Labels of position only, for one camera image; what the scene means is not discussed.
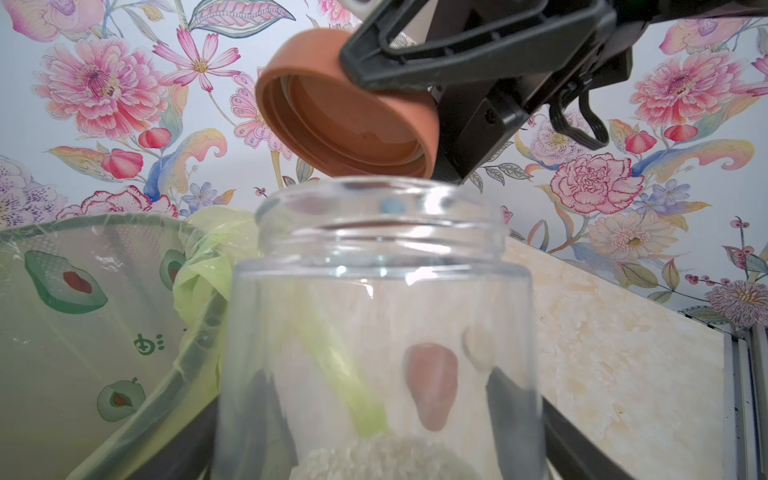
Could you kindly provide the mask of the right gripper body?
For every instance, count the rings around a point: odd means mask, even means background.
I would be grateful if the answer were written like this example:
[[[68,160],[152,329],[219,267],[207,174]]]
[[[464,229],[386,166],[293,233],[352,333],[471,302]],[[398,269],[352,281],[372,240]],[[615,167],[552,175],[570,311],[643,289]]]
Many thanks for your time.
[[[628,79],[632,47],[653,23],[764,16],[764,1],[602,1],[597,19],[568,36],[563,19],[591,7],[589,1],[440,1],[426,33],[428,42],[475,37],[481,46],[508,39],[487,67],[472,61],[459,82],[439,81],[441,138],[430,179],[463,183],[544,108],[555,127],[575,130],[564,110],[592,89]]]

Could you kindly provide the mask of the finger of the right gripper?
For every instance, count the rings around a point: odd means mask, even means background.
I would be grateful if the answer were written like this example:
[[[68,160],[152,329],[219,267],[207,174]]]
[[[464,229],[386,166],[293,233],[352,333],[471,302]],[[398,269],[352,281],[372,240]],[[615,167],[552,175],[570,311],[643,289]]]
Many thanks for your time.
[[[534,1],[461,32],[395,48],[422,1],[382,1],[340,51],[351,81],[373,92],[552,74],[580,62],[616,25],[607,1]]]

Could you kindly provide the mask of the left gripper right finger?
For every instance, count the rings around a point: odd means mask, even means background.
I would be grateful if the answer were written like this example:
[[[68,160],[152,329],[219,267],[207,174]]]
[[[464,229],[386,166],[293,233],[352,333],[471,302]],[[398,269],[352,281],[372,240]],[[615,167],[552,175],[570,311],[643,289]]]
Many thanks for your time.
[[[542,407],[547,459],[561,479],[633,479],[546,398]]]

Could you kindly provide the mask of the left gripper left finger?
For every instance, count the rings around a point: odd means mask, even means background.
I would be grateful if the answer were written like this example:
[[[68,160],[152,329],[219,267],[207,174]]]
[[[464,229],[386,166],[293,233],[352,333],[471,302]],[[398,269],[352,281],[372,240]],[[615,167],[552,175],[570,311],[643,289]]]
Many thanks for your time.
[[[215,451],[219,396],[188,422],[127,479],[210,479]]]

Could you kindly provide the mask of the terracotta jar lid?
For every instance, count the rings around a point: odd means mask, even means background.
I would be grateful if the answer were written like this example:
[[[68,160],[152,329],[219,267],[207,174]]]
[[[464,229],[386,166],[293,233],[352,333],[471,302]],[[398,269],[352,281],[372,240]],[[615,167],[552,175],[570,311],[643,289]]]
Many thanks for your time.
[[[439,344],[421,343],[408,350],[406,384],[422,426],[431,432],[447,424],[458,391],[458,358]]]
[[[292,36],[254,88],[270,130],[293,153],[331,176],[432,176],[439,118],[426,90],[372,93],[355,86],[340,62],[351,37],[338,29]]]

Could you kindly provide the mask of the beige jar lid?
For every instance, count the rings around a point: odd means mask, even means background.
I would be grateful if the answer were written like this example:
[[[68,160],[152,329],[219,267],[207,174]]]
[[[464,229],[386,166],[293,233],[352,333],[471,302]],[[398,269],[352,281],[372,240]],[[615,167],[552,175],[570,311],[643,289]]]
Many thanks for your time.
[[[478,372],[490,372],[496,366],[493,338],[482,325],[474,324],[464,329],[462,349]]]

